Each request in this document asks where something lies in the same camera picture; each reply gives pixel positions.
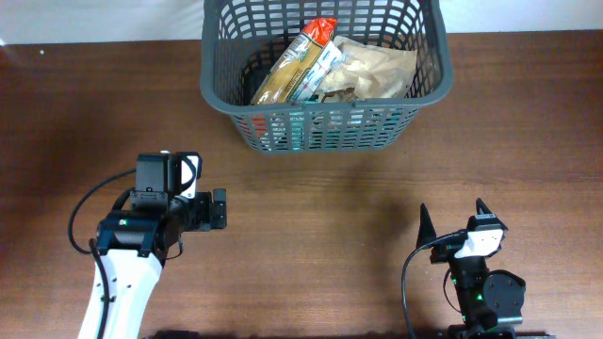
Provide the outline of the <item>red orange pasta package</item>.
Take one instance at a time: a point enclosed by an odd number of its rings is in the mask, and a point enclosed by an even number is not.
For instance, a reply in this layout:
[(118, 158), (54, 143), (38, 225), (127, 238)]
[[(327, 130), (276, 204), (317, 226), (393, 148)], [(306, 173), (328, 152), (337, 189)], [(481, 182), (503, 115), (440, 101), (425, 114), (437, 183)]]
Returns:
[(329, 41), (335, 18), (312, 19), (289, 44), (251, 98), (252, 105), (291, 104), (288, 100)]

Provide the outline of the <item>grey plastic lattice basket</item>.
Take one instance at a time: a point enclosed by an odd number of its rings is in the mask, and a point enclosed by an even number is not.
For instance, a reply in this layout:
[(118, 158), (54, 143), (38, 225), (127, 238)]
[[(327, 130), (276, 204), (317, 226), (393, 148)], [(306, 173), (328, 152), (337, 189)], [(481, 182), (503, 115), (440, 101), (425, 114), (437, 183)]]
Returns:
[[(303, 27), (319, 17), (338, 20), (337, 36), (385, 48), (417, 50), (416, 75), (407, 94), (399, 99), (351, 103), (252, 105), (253, 94), (272, 65)], [(438, 0), (207, 1), (202, 46), (203, 97), (228, 115), (247, 144), (261, 153), (383, 149), (397, 140), (422, 108), (442, 100), (453, 84)], [(289, 116), (296, 112), (340, 115), (338, 146), (293, 151)]]

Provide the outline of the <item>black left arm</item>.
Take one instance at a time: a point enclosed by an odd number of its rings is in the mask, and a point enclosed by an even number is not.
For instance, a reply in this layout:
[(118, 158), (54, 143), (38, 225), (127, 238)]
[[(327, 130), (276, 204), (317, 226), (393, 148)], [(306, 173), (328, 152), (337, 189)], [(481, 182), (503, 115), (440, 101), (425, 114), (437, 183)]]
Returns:
[(197, 191), (196, 152), (142, 153), (126, 189), (99, 222), (85, 252), (94, 260), (81, 338), (136, 338), (172, 245), (186, 232), (227, 225), (226, 191)]

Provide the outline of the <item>beige kraft paper pouch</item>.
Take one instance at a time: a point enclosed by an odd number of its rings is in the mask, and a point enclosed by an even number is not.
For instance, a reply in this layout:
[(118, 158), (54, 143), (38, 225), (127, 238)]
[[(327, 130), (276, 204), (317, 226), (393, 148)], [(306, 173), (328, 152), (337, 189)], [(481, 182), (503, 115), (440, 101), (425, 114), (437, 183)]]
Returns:
[(402, 98), (416, 75), (417, 50), (397, 50), (362, 44), (336, 36), (342, 52), (339, 64), (326, 75), (318, 89), (355, 88), (366, 99)]

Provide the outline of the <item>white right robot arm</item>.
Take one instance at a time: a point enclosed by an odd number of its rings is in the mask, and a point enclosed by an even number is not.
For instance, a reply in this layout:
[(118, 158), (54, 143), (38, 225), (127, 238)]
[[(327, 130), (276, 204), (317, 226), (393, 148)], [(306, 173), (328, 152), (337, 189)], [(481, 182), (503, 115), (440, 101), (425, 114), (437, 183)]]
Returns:
[(463, 319), (461, 325), (448, 327), (448, 338), (515, 338), (514, 327), (523, 321), (526, 283), (507, 270), (486, 265), (501, 250), (507, 231), (483, 200), (476, 199), (476, 214), (465, 228), (438, 236), (427, 206), (420, 206), (416, 246), (432, 251), (433, 264), (449, 266), (447, 275)]

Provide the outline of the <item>colourful tissue pack bundle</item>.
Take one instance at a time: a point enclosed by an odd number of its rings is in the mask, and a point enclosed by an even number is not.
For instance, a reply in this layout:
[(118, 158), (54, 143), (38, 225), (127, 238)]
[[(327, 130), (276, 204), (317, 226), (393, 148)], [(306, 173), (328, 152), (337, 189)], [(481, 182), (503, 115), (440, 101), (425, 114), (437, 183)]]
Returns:
[(316, 62), (307, 74), (302, 77), (301, 83), (293, 91), (288, 101), (291, 104), (308, 101), (318, 90), (326, 75), (334, 66), (340, 63), (341, 58), (342, 52), (332, 41), (329, 41)]

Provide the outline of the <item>light teal wipes packet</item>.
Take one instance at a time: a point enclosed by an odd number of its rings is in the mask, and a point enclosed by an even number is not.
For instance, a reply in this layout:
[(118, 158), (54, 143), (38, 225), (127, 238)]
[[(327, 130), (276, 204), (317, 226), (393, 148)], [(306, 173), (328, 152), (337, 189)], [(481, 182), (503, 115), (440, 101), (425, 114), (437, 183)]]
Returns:
[(341, 116), (334, 112), (296, 112), (289, 116), (293, 151), (335, 149), (341, 135)]

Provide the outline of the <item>brown chocolate snack pouch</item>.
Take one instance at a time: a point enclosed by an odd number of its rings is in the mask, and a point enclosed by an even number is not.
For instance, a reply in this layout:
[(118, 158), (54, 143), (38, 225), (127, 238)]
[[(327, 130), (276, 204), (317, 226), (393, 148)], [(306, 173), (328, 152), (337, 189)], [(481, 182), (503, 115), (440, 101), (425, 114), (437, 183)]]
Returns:
[(318, 101), (325, 104), (334, 103), (351, 103), (354, 101), (364, 100), (364, 97), (359, 96), (355, 88), (345, 88), (327, 91), (326, 89), (318, 89), (316, 92)]

